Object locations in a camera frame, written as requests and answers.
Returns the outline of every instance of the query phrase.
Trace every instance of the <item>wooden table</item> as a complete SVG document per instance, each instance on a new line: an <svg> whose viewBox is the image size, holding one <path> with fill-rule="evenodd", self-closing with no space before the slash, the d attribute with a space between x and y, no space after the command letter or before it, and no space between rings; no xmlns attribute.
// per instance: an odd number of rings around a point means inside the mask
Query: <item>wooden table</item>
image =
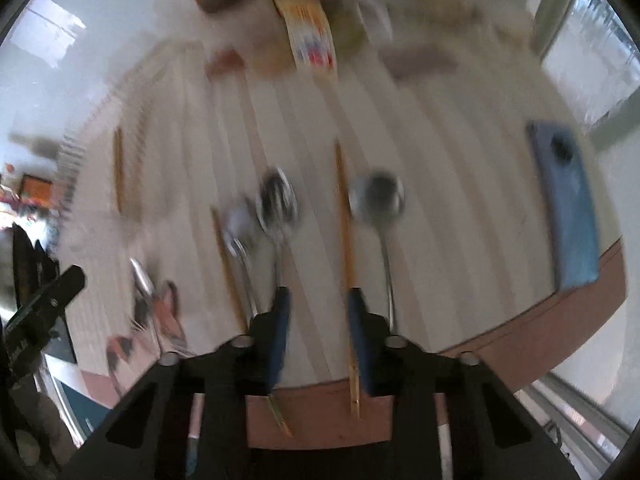
<svg viewBox="0 0 640 480"><path fill-rule="evenodd" d="M293 389L278 393L296 439L283 440L254 399L252 443L331 447L383 438L388 399L367 400L365 422L342 413L348 363L335 138L349 176L384 168L406 188L406 210L389 240L399 333L430 351L475 350L514 390L574 352L626 294L620 228L589 141L577 136L600 230L601 276L555 295L545 203L524 126L532 119L578 125L529 52L475 29L432 46L450 62L398 84L368 48L340 65L337 82L238 74L210 84L197 46L166 44L152 53L79 137L86 163L60 259L88 275L87 291L68 310L81 368L103 376L106 337L128 330L129 257L177 283L194 351L209 352L239 332L209 208L254 196L264 171L280 166L302 213L284 264L293 304L280 386ZM123 217L110 160L118 125L128 190ZM358 227L354 250L357 283L370 309L384 314L373 232ZM272 257L264 240L253 268L264 308Z"/></svg>

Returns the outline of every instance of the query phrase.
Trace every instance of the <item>spoon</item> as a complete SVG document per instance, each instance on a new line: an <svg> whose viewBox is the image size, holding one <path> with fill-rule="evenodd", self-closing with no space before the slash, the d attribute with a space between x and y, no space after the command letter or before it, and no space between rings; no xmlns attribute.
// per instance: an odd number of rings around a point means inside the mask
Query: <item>spoon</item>
<svg viewBox="0 0 640 480"><path fill-rule="evenodd" d="M389 330L395 333L396 302L386 246L386 232L404 211L404 187L395 175L386 171L375 171L356 179L350 186L349 206L354 218L370 225L378 234L385 266Z"/></svg>
<svg viewBox="0 0 640 480"><path fill-rule="evenodd" d="M255 204L260 225L273 243L273 282L282 282L282 250L298 221L298 199L289 179L280 168L269 170L262 179Z"/></svg>
<svg viewBox="0 0 640 480"><path fill-rule="evenodd" d="M142 296L142 299L145 300L146 308L150 313L151 318L151 328L153 337L156 340L155 343L158 346L158 351L160 355L164 353L162 348L162 343L160 342L160 335L158 333L158 327L156 326L156 318L154 317L154 300L156 299L156 286L154 282L151 281L151 278L146 273L144 267L137 261L135 258L130 258L131 269L133 270L133 282L136 286L136 290Z"/></svg>
<svg viewBox="0 0 640 480"><path fill-rule="evenodd" d="M260 225L255 217L253 202L243 196L226 213L222 236L226 250L240 263L242 286L250 309L250 320L258 315L258 302L249 274L249 255L254 249Z"/></svg>

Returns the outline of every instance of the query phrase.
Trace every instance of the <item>wooden chopstick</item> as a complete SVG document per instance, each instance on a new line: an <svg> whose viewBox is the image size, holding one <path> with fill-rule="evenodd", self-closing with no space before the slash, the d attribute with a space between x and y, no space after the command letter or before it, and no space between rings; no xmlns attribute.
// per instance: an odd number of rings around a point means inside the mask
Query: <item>wooden chopstick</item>
<svg viewBox="0 0 640 480"><path fill-rule="evenodd" d="M233 270L231 268L231 262L229 261L229 255L226 252L225 241L222 235L222 223L220 222L220 215L215 208L211 208L211 218L213 220L213 229L216 232L216 245L218 246L218 254L222 261L222 272L225 276L226 291L231 298L231 303L234 307L234 313L238 319L238 323L243 332L248 332L249 327L244 315L244 309L242 308L242 300L240 299L240 293L238 292L238 286L236 285L236 279L234 277ZM287 425L287 421L282 416L282 410L276 398L271 394L267 398L267 404L271 410L271 414L275 419L280 431L289 438L293 437L293 433Z"/></svg>
<svg viewBox="0 0 640 480"><path fill-rule="evenodd" d="M122 128L119 126L113 133L113 180L116 189L116 208L122 214L124 202L124 155L122 149Z"/></svg>
<svg viewBox="0 0 640 480"><path fill-rule="evenodd" d="M338 139L335 140L335 169L338 176L338 206L340 210L340 243L342 245L342 296L344 307L347 309L349 291L355 285L355 270L353 265L353 245L351 243L351 209L349 207L349 185L344 168L342 147ZM358 361L349 336L349 390L351 393L351 415L360 418L360 378Z"/></svg>

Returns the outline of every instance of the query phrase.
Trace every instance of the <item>striped tabletop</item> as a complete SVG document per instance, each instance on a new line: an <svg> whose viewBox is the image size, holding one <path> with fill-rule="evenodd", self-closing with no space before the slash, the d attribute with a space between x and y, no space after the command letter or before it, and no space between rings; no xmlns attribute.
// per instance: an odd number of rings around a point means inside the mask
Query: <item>striped tabletop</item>
<svg viewBox="0 0 640 480"><path fill-rule="evenodd" d="M578 126L529 52L475 29L440 37L437 48L452 60L445 69L397 84L368 48L340 64L337 82L238 73L211 83L197 45L164 44L150 54L78 136L86 155L58 252L64 266L88 275L68 309L82 369L106 374L107 336L128 331L130 257L177 284L193 351L239 333L210 208L255 196L261 175L279 166L301 211L284 256L293 304L281 385L346 377L335 138L349 177L383 168L405 186L406 209L389 240L399 333L441 351L551 295L548 222L524 126ZM122 215L111 160L117 126ZM604 252L620 228L593 150L578 140ZM380 248L369 228L354 225L354 252L356 282L370 309L384 314ZM273 265L266 238L252 261L264 309Z"/></svg>

